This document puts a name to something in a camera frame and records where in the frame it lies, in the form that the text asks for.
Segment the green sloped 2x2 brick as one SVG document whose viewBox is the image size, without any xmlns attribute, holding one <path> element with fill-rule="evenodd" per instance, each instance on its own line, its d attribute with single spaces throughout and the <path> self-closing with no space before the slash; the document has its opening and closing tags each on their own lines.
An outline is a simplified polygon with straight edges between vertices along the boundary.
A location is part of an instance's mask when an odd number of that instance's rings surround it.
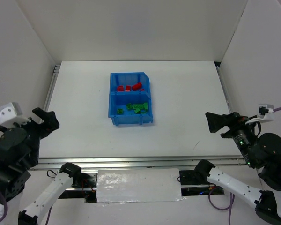
<svg viewBox="0 0 281 225">
<path fill-rule="evenodd" d="M 132 104 L 127 104 L 126 107 L 127 107 L 128 110 L 132 110 L 133 109 L 133 105 Z"/>
</svg>

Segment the blue far bin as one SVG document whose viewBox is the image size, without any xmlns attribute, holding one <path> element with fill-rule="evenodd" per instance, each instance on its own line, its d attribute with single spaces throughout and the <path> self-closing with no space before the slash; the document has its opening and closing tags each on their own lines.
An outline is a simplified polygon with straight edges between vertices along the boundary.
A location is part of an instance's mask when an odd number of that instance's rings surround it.
<svg viewBox="0 0 281 225">
<path fill-rule="evenodd" d="M 148 94 L 150 94 L 150 79 L 144 72 L 130 72 L 130 73 L 111 73 L 110 74 L 110 92 L 118 91 L 118 86 L 124 88 L 128 86 L 142 84 Z"/>
</svg>

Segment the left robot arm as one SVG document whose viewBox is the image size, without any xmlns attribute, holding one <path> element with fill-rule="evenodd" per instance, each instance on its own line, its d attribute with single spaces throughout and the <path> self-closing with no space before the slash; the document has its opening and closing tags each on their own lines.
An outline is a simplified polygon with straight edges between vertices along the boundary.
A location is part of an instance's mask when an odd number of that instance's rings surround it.
<svg viewBox="0 0 281 225">
<path fill-rule="evenodd" d="M 27 208 L 19 211 L 29 169 L 39 161 L 40 141 L 59 129 L 55 112 L 32 111 L 42 122 L 23 116 L 14 103 L 0 108 L 0 225 L 39 225 L 61 194 L 82 183 L 81 168 L 65 163 L 51 184 Z"/>
</svg>

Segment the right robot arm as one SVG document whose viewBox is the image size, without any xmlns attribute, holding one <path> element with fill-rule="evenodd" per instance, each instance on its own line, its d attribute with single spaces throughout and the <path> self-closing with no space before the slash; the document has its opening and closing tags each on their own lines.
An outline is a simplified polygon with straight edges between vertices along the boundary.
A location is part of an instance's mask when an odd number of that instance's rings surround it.
<svg viewBox="0 0 281 225">
<path fill-rule="evenodd" d="M 253 117 L 231 114 L 205 114 L 210 133 L 223 127 L 228 131 L 221 134 L 223 139 L 232 139 L 239 149 L 246 165 L 259 170 L 258 176 L 270 190 L 262 190 L 245 184 L 211 162 L 203 159 L 194 171 L 199 181 L 220 186 L 245 201 L 255 210 L 256 215 L 272 225 L 281 225 L 281 138 L 273 133 L 255 134 L 255 126 L 270 121 L 267 115 Z"/>
</svg>

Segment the green 2x2 stack brick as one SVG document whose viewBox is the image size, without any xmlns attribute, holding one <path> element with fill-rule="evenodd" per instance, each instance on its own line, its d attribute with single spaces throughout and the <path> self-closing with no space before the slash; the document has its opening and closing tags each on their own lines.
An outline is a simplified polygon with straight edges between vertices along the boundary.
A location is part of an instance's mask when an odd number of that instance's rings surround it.
<svg viewBox="0 0 281 225">
<path fill-rule="evenodd" d="M 123 114 L 123 109 L 122 108 L 118 108 L 117 109 L 117 114 Z"/>
</svg>

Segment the blue bin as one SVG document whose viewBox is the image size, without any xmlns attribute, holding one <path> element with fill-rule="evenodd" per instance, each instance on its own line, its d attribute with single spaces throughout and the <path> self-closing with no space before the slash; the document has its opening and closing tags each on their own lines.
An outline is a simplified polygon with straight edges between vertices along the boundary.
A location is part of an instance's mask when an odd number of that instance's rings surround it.
<svg viewBox="0 0 281 225">
<path fill-rule="evenodd" d="M 150 94 L 150 79 L 144 72 L 130 72 L 130 73 L 111 73 L 110 74 L 110 92 L 118 91 L 118 86 L 124 88 L 128 86 L 142 84 L 148 94 Z"/>
<path fill-rule="evenodd" d="M 127 104 L 144 104 L 148 102 L 148 111 L 140 109 L 140 114 L 135 114 L 134 110 L 128 110 Z M 122 108 L 123 114 L 117 114 L 117 109 Z M 153 122 L 151 96 L 145 91 L 137 92 L 112 92 L 109 95 L 108 117 L 113 125 L 143 125 Z"/>
</svg>

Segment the blue near bin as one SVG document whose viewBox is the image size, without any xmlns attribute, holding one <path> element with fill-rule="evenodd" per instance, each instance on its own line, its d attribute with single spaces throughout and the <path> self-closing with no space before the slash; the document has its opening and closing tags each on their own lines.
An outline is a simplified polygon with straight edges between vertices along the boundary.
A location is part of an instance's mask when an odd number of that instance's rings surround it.
<svg viewBox="0 0 281 225">
<path fill-rule="evenodd" d="M 134 110 L 128 110 L 127 104 L 144 104 L 148 102 L 148 111 L 140 109 L 140 114 L 135 114 Z M 122 108 L 123 114 L 117 114 L 117 109 Z M 151 96 L 145 91 L 137 92 L 112 92 L 109 95 L 108 117 L 113 125 L 143 125 L 153 122 Z"/>
</svg>

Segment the green 2x4 plate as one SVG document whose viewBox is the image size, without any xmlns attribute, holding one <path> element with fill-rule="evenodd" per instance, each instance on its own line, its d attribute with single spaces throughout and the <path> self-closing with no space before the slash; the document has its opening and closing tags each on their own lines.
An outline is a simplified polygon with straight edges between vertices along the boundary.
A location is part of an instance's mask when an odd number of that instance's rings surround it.
<svg viewBox="0 0 281 225">
<path fill-rule="evenodd" d="M 133 104 L 133 109 L 144 109 L 144 105 L 142 105 L 142 104 Z"/>
</svg>

